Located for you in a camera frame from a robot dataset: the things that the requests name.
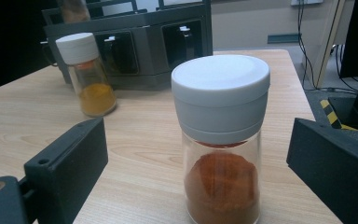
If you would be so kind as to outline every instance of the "hazard stripe tape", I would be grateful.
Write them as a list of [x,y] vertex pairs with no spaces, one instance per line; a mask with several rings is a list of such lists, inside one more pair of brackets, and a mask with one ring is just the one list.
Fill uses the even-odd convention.
[[328,101],[322,100],[321,105],[322,108],[324,109],[324,113],[326,114],[331,126],[335,129],[341,129],[342,128],[341,122],[339,121],[336,112],[334,112],[333,108],[330,106]]
[[358,126],[342,124],[339,121],[336,112],[334,112],[334,109],[330,105],[328,100],[322,100],[321,105],[322,105],[322,108],[324,109],[324,113],[326,114],[326,116],[328,118],[328,121],[330,122],[330,124],[333,128],[358,131]]

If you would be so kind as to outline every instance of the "electrical outlet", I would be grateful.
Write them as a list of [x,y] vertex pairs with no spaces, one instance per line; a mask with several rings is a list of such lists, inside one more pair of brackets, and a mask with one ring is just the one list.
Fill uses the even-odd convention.
[[304,2],[304,5],[310,5],[310,4],[320,4],[324,0],[292,0],[291,5],[292,6],[298,6],[301,2]]

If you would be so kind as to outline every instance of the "glass jar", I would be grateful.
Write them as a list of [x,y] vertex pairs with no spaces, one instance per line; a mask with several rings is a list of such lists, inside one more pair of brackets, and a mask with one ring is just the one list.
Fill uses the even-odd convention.
[[208,56],[172,71],[186,207],[194,222],[257,222],[268,89],[269,66],[249,56]]
[[68,35],[57,39],[56,44],[68,66],[83,113],[99,117],[111,112],[116,106],[116,96],[107,80],[94,35]]

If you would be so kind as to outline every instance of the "white lid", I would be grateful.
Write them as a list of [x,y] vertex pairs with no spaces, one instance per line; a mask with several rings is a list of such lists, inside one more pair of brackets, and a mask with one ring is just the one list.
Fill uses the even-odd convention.
[[182,130],[206,143],[236,143],[257,133],[268,90],[269,66],[245,55],[202,57],[172,71],[172,93]]
[[84,63],[99,57],[92,33],[67,35],[57,39],[56,44],[66,64]]

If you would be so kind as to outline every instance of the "yellow powder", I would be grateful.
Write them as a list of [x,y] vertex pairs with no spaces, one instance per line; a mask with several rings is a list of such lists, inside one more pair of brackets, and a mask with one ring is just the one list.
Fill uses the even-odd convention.
[[101,116],[116,105],[116,96],[109,85],[93,83],[79,94],[82,111],[89,116]]

